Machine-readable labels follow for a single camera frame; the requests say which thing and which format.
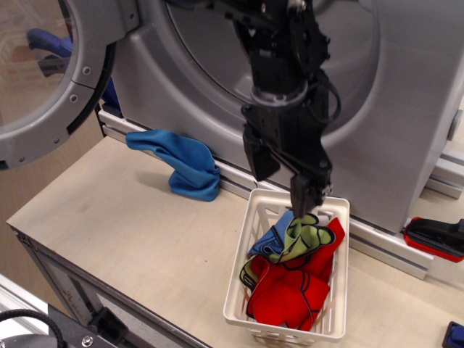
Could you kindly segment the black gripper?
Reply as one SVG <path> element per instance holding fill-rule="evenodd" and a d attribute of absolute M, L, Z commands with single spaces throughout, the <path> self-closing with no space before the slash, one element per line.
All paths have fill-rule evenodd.
<path fill-rule="evenodd" d="M 252 175 L 263 181 L 283 165 L 293 172 L 291 206 L 303 218 L 331 190 L 332 164 L 321 137 L 332 121 L 329 97 L 310 96 L 294 106 L 245 104 L 244 151 Z"/>

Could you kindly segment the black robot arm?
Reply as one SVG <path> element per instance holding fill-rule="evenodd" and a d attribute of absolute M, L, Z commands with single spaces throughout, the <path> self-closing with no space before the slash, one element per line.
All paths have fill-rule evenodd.
<path fill-rule="evenodd" d="M 251 96 L 241 113 L 243 142 L 253 176 L 265 180 L 281 167 L 292 171 L 291 206 L 300 218 L 331 191 L 332 164 L 321 137 L 340 114 L 339 93 L 322 69 L 329 38 L 311 1 L 177 1 L 230 20 L 249 58 Z"/>

